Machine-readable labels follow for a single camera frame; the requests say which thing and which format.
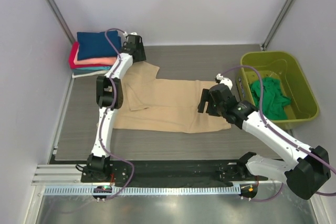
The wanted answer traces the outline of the beige t shirt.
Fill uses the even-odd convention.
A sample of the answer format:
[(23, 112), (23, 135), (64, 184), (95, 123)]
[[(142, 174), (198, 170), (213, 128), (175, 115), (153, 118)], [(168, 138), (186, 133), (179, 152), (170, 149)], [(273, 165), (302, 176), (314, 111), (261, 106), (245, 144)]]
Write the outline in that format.
[(231, 128), (224, 118), (197, 111), (203, 89), (214, 86), (214, 81), (158, 79), (158, 71), (147, 62), (127, 70), (115, 129), (207, 133)]

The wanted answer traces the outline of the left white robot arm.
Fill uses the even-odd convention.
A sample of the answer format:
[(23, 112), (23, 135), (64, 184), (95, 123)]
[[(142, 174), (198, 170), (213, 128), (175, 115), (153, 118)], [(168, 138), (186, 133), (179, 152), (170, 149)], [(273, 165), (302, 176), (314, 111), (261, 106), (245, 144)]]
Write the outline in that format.
[(125, 42), (111, 69), (96, 80), (96, 102), (99, 122), (95, 143), (82, 171), (83, 182), (106, 182), (112, 175), (110, 143), (113, 125), (123, 104), (122, 78), (135, 62), (145, 61), (142, 37), (124, 34)]

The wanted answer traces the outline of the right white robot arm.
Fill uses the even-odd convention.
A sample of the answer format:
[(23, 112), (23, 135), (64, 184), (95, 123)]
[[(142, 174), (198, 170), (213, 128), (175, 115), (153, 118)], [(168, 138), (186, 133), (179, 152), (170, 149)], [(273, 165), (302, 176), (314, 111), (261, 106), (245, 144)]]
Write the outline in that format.
[(198, 112), (223, 117), (280, 156), (280, 160), (275, 160), (246, 153), (236, 167), (241, 179), (248, 180), (252, 176), (274, 179), (286, 184), (296, 196), (308, 200), (318, 193), (335, 171), (329, 163), (327, 150), (321, 146), (312, 148), (292, 137), (265, 118), (250, 102), (238, 102), (223, 83), (203, 89)]

